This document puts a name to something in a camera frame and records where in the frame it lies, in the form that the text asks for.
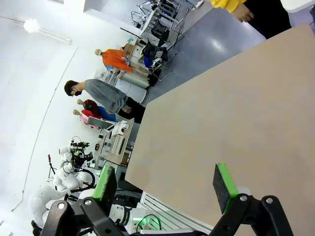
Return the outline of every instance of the black pants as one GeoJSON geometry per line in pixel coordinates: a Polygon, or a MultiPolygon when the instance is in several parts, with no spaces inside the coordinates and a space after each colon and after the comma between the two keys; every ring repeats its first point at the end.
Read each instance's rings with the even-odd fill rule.
{"type": "Polygon", "coordinates": [[[247,0],[244,5],[254,14],[249,24],[266,39],[291,28],[289,15],[280,0],[247,0]]]}
{"type": "Polygon", "coordinates": [[[143,114],[146,110],[145,107],[141,106],[139,103],[137,103],[135,100],[133,100],[131,97],[127,99],[126,105],[132,108],[131,113],[126,113],[122,109],[119,110],[118,115],[120,115],[123,118],[126,119],[132,119],[134,118],[134,122],[141,124],[143,114]]]}

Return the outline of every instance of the white lamp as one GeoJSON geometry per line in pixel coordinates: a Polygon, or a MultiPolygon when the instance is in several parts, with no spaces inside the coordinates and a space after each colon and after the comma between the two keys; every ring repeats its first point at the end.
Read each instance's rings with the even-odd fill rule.
{"type": "Polygon", "coordinates": [[[27,32],[29,32],[29,33],[38,31],[38,29],[39,29],[39,25],[38,25],[36,19],[29,19],[29,20],[26,20],[26,21],[24,22],[23,26],[24,26],[24,29],[25,29],[27,32]]]}

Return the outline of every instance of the yellow jacket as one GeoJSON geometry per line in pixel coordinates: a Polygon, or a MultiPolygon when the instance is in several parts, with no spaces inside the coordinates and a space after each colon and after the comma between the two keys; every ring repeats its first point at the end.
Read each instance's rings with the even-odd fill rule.
{"type": "Polygon", "coordinates": [[[246,0],[210,0],[213,7],[221,7],[228,10],[228,12],[233,12],[238,4],[244,3],[246,0]]]}

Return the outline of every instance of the screw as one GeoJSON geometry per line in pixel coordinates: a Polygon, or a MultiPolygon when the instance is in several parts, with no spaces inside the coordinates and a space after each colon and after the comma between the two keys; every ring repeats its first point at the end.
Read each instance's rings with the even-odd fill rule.
{"type": "Polygon", "coordinates": [[[242,202],[247,201],[247,197],[245,195],[241,196],[240,199],[241,199],[242,202]]]}
{"type": "Polygon", "coordinates": [[[86,200],[86,201],[84,202],[85,205],[91,205],[91,203],[92,203],[91,200],[86,200]]]}
{"type": "Polygon", "coordinates": [[[64,208],[64,203],[59,203],[59,204],[58,204],[58,208],[59,208],[59,209],[63,209],[63,208],[64,208]]]}
{"type": "Polygon", "coordinates": [[[267,198],[266,202],[271,204],[274,200],[272,200],[272,198],[267,198]]]}

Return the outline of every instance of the hand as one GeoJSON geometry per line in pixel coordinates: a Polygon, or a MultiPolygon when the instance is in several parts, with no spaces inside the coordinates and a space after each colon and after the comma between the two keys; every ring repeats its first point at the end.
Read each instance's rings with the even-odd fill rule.
{"type": "Polygon", "coordinates": [[[254,14],[244,4],[239,4],[231,14],[240,22],[247,22],[254,18],[254,14]]]}
{"type": "Polygon", "coordinates": [[[131,111],[132,111],[132,108],[130,108],[130,107],[128,107],[128,108],[126,108],[126,109],[124,110],[124,112],[126,112],[126,113],[128,113],[128,114],[130,114],[131,111]]]}

